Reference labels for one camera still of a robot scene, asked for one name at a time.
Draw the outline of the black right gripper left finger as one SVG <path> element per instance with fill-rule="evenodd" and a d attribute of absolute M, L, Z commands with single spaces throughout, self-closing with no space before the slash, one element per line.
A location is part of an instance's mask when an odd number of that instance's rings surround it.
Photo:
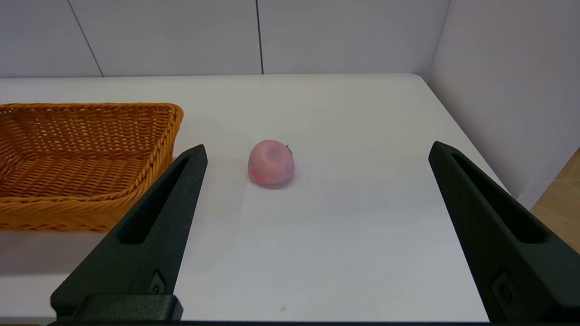
<path fill-rule="evenodd" d="M 50 296 L 58 322 L 173 322 L 174 294 L 208 165 L 186 150 Z"/>

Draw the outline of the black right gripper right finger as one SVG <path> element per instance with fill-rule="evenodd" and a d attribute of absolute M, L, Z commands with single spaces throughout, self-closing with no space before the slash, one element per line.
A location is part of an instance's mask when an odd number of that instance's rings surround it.
<path fill-rule="evenodd" d="M 458 149 L 428 160 L 489 320 L 578 323 L 579 254 Z"/>

